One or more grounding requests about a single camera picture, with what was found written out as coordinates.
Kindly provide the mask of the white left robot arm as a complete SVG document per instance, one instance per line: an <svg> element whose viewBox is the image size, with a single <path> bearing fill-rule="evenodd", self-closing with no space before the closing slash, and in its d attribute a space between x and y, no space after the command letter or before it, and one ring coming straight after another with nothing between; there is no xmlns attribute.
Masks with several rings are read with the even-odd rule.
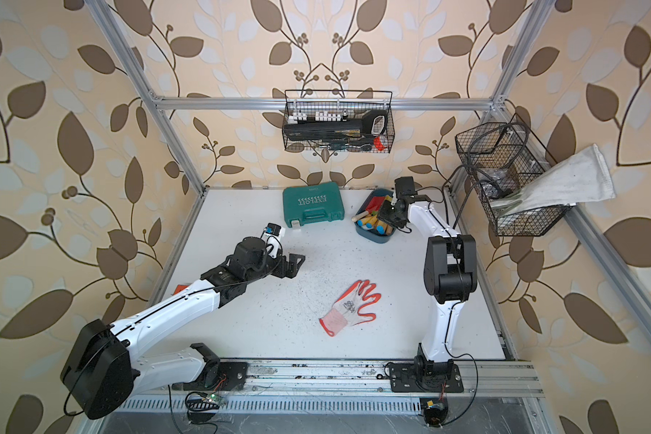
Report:
<svg viewBox="0 0 651 434"><path fill-rule="evenodd" d="M203 344L162 356L146 353L192 321L242 296L248 285L274 276L295 278L305 256L285 255L280 239L264 233L246 237L223 263L157 305L105 324L96 319L81 329L61 371L67 397L91 420L117 410L129 397L206 375L217 358Z"/></svg>

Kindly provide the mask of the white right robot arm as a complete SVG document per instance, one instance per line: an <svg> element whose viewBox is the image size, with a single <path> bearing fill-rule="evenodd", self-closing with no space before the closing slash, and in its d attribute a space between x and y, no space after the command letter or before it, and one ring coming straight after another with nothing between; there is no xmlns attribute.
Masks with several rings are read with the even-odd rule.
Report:
<svg viewBox="0 0 651 434"><path fill-rule="evenodd" d="M403 376L403 382L420 392L442 392L454 377L459 315L477 289L475 239L453 229L431 203L385 202L379 216L399 230L411 224L427 238L423 283L435 307L412 372Z"/></svg>

